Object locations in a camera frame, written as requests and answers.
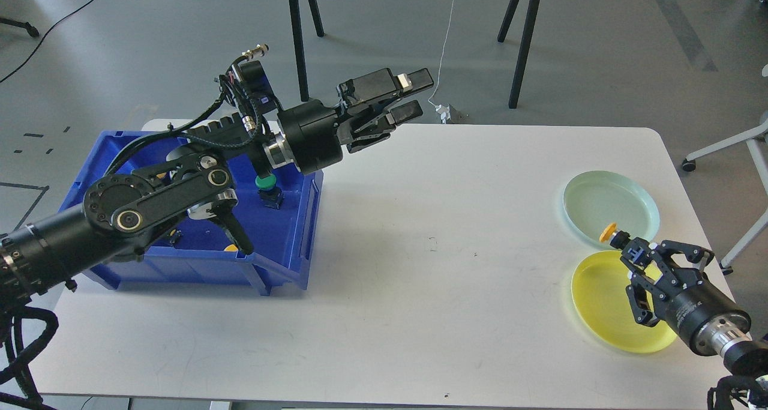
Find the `floor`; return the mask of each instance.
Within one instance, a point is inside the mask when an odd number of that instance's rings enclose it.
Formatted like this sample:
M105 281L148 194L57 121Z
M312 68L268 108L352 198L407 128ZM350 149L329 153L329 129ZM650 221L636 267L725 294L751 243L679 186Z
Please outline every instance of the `floor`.
M0 0L0 13L44 33L85 2ZM768 63L768 8L757 0L541 0L516 110L507 99L522 14L501 44L496 34L508 0L455 0L452 13L451 2L319 0L327 36L317 38L304 0L310 95L330 104L335 85L346 79L384 66L398 73L427 67L436 78L440 73L434 103L451 104L463 122L645 126L661 134L675 162L754 127L768 109L768 79L760 76ZM0 25L0 76L36 42ZM256 43L271 48L263 63L283 104L299 104L286 0L96 0L65 20L27 66L0 84L0 229L54 213L99 131L198 115L217 95L214 76ZM419 123L437 123L427 98L419 99ZM697 164L680 178L722 257L768 201L744 145ZM754 317L756 336L768 331L766 249L768 233L738 257L728 277ZM69 410L84 401L50 402ZM127 399L85 404L127 407ZM134 400L131 407L208 404Z

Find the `white cable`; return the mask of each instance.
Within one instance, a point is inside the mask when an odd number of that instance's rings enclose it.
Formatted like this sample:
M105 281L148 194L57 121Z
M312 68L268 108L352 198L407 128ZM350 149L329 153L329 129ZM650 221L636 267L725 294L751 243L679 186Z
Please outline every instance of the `white cable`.
M445 41L442 43L442 53L440 54L440 65L437 68L437 84L434 85L433 93L431 94L430 98L427 99L428 103L432 104L434 108L438 108L439 106L436 106L431 99L434 98L434 94L437 93L437 89L440 87L440 71L442 70L442 58L445 56L445 44L448 43L448 32L451 30L451 19L453 18L453 5L455 4L456 0L451 0L451 13L448 14L448 28L445 30Z

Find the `yellow bottle cap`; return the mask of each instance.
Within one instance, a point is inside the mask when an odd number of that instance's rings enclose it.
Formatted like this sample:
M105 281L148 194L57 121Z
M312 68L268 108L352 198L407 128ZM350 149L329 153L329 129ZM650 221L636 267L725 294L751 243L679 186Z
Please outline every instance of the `yellow bottle cap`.
M614 234L616 231L616 223L611 222L604 230L603 233L600 234L600 241L602 243L606 243L611 238L611 235Z

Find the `table surface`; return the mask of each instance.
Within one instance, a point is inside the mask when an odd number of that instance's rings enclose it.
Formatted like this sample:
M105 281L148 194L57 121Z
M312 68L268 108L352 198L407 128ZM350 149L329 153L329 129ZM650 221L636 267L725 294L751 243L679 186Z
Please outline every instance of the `table surface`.
M721 359L680 341L613 349L573 308L571 273L596 249L560 198L595 169L650 192L657 240L709 246L650 129L404 125L324 170L308 290L111 292L80 277L31 365L36 383L89 396L701 408L727 374Z

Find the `blue storage bin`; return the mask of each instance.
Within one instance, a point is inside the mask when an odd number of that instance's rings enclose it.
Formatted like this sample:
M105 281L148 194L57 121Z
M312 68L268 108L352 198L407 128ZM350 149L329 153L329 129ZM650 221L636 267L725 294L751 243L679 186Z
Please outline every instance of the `blue storage bin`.
M104 175L112 158L145 131L104 131L77 174L60 210L82 203L88 187ZM183 139L165 139L134 155L121 173L165 161L168 152L185 144ZM302 175L293 164L274 171L283 189L280 210L264 207L254 183L255 171L247 156L230 159L228 166L236 182L238 205L233 213L253 243L254 252L225 252L230 241L215 224L185 219L178 226L181 238L174 246L157 241L142 262L111 262L84 272L108 289L122 282L197 282L252 285L260 295L272 287L293 282L307 289L310 276L317 210L323 172Z

